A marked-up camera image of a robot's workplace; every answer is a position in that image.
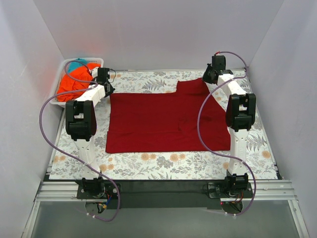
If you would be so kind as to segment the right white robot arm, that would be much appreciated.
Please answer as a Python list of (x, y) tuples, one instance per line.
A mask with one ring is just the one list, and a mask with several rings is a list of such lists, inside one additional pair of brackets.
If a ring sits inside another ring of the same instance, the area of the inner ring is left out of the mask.
[(249, 183), (251, 171), (245, 160), (247, 137), (255, 123), (256, 96), (242, 89), (237, 82), (239, 77), (226, 69), (225, 54), (225, 51), (220, 51), (212, 56), (202, 80), (216, 84), (228, 98), (225, 122), (230, 133), (230, 160), (225, 178), (210, 182), (206, 190), (210, 198), (229, 197), (237, 202), (253, 195)]

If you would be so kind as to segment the dark red t-shirt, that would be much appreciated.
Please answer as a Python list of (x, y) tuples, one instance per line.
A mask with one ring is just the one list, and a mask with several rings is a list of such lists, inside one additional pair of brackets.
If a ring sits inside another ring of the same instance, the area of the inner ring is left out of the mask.
[(197, 78), (172, 93), (112, 94), (106, 152), (230, 150), (225, 111), (209, 93)]

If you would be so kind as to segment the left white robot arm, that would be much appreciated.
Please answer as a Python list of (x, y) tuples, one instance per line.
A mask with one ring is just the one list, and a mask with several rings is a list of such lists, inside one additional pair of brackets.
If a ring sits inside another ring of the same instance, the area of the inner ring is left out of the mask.
[(88, 90), (80, 97), (65, 104), (66, 132), (74, 141), (84, 167), (82, 179), (78, 184), (82, 186), (83, 193), (93, 198), (102, 198), (106, 195), (102, 176), (99, 175), (94, 136), (97, 132), (95, 106), (102, 98), (114, 92), (109, 82), (109, 71), (110, 69), (103, 67), (92, 69), (92, 77), (98, 86), (88, 86)]

